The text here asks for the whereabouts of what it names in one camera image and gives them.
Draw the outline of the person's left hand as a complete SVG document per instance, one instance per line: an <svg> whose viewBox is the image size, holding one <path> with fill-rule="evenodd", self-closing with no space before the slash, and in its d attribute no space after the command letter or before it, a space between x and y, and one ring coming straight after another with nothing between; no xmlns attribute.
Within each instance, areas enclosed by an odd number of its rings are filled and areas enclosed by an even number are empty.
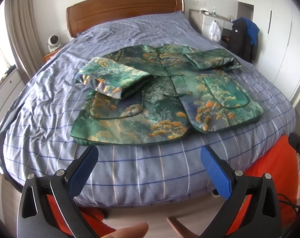
<svg viewBox="0 0 300 238"><path fill-rule="evenodd" d="M143 238L149 229L149 225L145 222L132 227L116 230L103 238Z"/></svg>

